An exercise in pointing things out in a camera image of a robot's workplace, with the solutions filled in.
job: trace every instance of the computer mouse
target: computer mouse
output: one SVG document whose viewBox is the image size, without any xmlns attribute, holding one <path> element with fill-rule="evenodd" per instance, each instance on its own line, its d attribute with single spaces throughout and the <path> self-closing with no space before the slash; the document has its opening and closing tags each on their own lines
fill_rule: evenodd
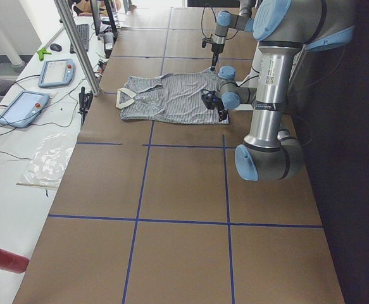
<svg viewBox="0 0 369 304">
<path fill-rule="evenodd" d="M 62 46 L 60 46 L 57 43 L 52 43 L 50 48 L 52 51 L 55 51 L 55 52 L 60 52 L 62 50 Z"/>
</svg>

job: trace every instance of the plastic bag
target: plastic bag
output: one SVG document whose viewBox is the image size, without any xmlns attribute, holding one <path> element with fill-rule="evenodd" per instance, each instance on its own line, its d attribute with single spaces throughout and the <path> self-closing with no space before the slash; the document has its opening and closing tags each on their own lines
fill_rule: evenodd
<svg viewBox="0 0 369 304">
<path fill-rule="evenodd" d="M 77 134 L 47 136 L 21 175 L 18 185 L 58 188 L 76 145 Z"/>
</svg>

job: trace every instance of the striped shirt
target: striped shirt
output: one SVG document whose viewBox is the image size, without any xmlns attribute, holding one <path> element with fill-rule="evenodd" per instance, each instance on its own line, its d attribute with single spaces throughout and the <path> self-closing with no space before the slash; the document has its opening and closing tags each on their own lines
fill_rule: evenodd
<svg viewBox="0 0 369 304">
<path fill-rule="evenodd" d="M 135 102 L 121 110 L 123 120 L 156 120 L 173 124 L 228 124 L 219 122 L 217 110 L 208 110 L 201 90 L 216 89 L 217 75 L 207 69 L 199 73 L 166 74 L 156 78 L 131 76 L 125 87 L 134 93 Z M 121 102 L 129 100 L 121 94 Z"/>
</svg>

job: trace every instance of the white desk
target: white desk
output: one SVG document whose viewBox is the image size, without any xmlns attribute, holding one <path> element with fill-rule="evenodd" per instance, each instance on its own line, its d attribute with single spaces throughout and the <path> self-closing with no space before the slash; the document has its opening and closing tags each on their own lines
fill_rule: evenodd
<svg viewBox="0 0 369 304">
<path fill-rule="evenodd" d="M 75 22 L 92 24 L 91 17 L 78 17 Z M 60 87 L 51 90 L 38 88 L 38 78 L 31 78 L 20 82 L 29 91 L 56 93 L 51 103 L 56 102 L 71 89 L 78 86 L 79 82 L 85 78 L 76 54 L 69 53 L 70 42 L 65 31 L 62 31 L 56 38 L 55 43 L 62 46 L 62 51 L 57 53 L 52 51 L 52 55 L 45 55 L 44 60 L 56 60 L 71 58 L 76 64 L 75 76 L 72 83 L 67 87 Z M 104 56 L 103 44 L 97 41 L 95 35 L 91 36 L 89 43 L 89 59 L 94 66 L 101 56 Z M 34 54 L 29 64 L 21 73 L 19 79 L 29 75 L 40 74 L 43 61 L 39 61 L 38 55 Z M 87 81 L 83 81 L 71 95 L 78 99 L 81 86 L 89 91 Z M 21 87 L 13 85 L 7 95 L 3 98 L 1 105 L 8 105 L 21 91 Z M 68 125 L 67 128 L 58 127 L 53 124 L 36 126 L 32 125 L 26 129 L 17 129 L 9 134 L 0 136 L 0 151 L 5 151 L 23 158 L 33 158 L 34 154 L 48 135 L 64 132 L 74 134 L 77 137 L 80 131 L 80 119 L 76 101 L 67 96 L 62 101 L 42 113 L 34 120 L 34 124 L 44 124 L 56 122 L 60 125 Z M 0 134 L 11 130 L 9 127 L 0 127 Z M 39 189 L 28 186 L 17 186 L 21 174 L 28 165 L 28 160 L 16 160 L 15 158 L 0 153 L 0 248 L 14 253 L 31 257 L 35 248 L 42 226 L 44 225 L 47 213 L 52 205 L 56 190 Z M 0 304 L 12 303 L 16 292 L 23 279 L 23 274 L 13 274 L 0 270 Z"/>
</svg>

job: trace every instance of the red tube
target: red tube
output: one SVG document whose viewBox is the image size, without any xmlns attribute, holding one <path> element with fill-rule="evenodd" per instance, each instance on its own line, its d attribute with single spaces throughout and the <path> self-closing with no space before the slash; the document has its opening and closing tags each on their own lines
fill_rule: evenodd
<svg viewBox="0 0 369 304">
<path fill-rule="evenodd" d="M 21 274 L 25 272 L 29 259 L 0 248 L 0 269 Z"/>
</svg>

